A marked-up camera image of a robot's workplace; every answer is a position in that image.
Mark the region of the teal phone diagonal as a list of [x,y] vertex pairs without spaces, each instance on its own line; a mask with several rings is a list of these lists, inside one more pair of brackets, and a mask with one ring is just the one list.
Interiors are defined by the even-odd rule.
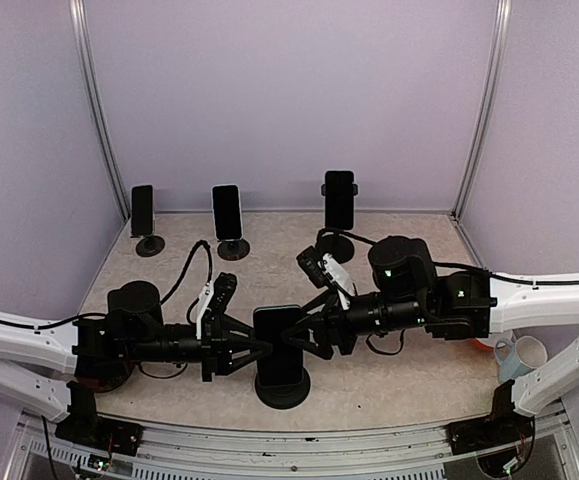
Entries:
[[257,362],[262,387],[299,384],[303,379],[303,353],[282,340],[282,332],[300,320],[298,305],[258,307],[253,311],[255,338],[272,345],[272,353]]

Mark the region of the black clamp phone stand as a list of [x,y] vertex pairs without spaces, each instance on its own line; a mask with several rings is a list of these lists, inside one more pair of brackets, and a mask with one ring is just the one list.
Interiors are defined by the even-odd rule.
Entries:
[[260,382],[260,376],[256,375],[254,389],[258,399],[267,407],[289,410],[307,399],[311,389],[311,378],[308,371],[302,368],[302,378],[297,384],[265,387]]

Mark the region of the black gooseneck phone stand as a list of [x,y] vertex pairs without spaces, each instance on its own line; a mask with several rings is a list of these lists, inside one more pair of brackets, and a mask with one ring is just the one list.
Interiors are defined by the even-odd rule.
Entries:
[[[324,226],[325,226],[325,202],[324,202]],[[318,248],[323,253],[330,253],[340,264],[350,261],[355,253],[351,240],[339,233],[329,232],[317,241]]]

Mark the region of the folding phone stand wood base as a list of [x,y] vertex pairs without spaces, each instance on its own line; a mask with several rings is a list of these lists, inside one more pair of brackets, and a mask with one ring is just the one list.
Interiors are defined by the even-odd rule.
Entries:
[[145,236],[137,243],[135,252],[139,257],[149,258],[161,253],[165,245],[164,238],[159,235]]

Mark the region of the light blue case phone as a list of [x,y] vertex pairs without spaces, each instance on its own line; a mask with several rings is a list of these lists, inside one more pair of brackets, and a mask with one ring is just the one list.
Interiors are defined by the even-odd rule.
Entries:
[[214,229],[219,241],[242,238],[239,189],[236,185],[216,185],[212,188]]

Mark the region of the clear case phone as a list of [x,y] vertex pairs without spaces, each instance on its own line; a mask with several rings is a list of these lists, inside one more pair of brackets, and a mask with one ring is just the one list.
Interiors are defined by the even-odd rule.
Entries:
[[154,189],[152,185],[131,190],[131,237],[147,237],[154,232]]

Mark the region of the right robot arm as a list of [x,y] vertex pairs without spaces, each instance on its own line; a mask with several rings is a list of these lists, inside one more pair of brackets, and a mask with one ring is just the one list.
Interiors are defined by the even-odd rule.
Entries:
[[[579,273],[506,276],[486,269],[452,265],[441,276],[420,238],[388,236],[368,252],[376,291],[353,296],[334,261],[314,248],[297,258],[299,266],[329,294],[304,307],[304,317],[283,331],[285,343],[328,360],[348,355],[360,336],[422,328],[435,338],[486,338],[537,326],[579,325]],[[544,365],[508,380],[494,392],[492,409],[480,433],[492,444],[504,442],[520,424],[579,385],[579,336]]]

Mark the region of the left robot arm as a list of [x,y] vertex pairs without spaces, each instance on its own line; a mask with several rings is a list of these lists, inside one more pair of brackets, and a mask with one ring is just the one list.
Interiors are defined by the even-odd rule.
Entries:
[[142,363],[198,363],[203,381],[271,354],[225,309],[231,274],[206,285],[194,325],[167,324],[158,288],[132,281],[107,295],[105,313],[51,322],[0,312],[0,393],[56,426],[57,437],[94,448],[120,440],[94,395],[122,385]]

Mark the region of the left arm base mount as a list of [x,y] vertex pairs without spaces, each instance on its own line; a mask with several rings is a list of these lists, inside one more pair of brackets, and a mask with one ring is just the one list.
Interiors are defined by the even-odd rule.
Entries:
[[142,440],[143,427],[137,423],[99,415],[71,413],[56,425],[55,436],[107,453],[135,457]]

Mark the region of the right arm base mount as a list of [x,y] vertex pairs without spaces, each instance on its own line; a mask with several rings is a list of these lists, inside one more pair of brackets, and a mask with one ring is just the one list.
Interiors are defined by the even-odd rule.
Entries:
[[446,426],[453,455],[487,450],[522,439],[535,433],[535,418],[513,414],[490,420],[488,416],[456,421]]

